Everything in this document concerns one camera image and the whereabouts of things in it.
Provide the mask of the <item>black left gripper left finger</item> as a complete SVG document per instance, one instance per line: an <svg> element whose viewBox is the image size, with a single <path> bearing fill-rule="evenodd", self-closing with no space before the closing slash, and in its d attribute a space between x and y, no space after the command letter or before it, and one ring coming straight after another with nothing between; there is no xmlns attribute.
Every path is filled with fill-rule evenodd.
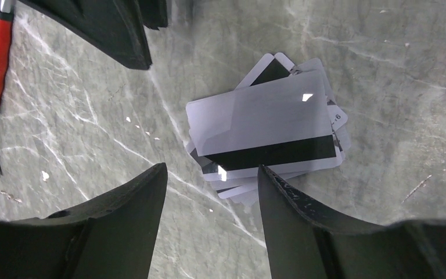
<svg viewBox="0 0 446 279"><path fill-rule="evenodd" d="M0 220L0 278L147 278L167 180L158 163L46 218Z"/></svg>

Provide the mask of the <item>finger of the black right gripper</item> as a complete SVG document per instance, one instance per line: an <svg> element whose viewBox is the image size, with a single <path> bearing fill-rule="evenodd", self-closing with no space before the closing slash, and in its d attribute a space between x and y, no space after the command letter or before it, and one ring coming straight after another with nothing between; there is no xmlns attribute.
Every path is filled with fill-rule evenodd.
<svg viewBox="0 0 446 279"><path fill-rule="evenodd" d="M143 24L152 30L168 27L166 0L139 0Z"/></svg>
<svg viewBox="0 0 446 279"><path fill-rule="evenodd" d="M30 0L23 4L77 34L123 66L148 70L152 65L142 19L142 1Z"/></svg>

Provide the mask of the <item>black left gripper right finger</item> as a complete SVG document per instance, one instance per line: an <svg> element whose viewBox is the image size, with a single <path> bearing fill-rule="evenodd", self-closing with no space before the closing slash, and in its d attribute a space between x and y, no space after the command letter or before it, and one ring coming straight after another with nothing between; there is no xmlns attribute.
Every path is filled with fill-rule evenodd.
<svg viewBox="0 0 446 279"><path fill-rule="evenodd" d="M273 278L446 278L446 219L388 226L334 210L258 169Z"/></svg>

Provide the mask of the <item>silver magnetic stripe card stack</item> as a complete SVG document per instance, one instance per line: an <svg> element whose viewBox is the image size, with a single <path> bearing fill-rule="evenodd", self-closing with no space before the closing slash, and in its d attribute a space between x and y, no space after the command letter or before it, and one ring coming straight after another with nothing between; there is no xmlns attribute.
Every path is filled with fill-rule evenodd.
<svg viewBox="0 0 446 279"><path fill-rule="evenodd" d="M339 166L351 148L348 117L318 58L265 54L233 90L186 105L188 154L217 195L257 199L257 169L283 178Z"/></svg>

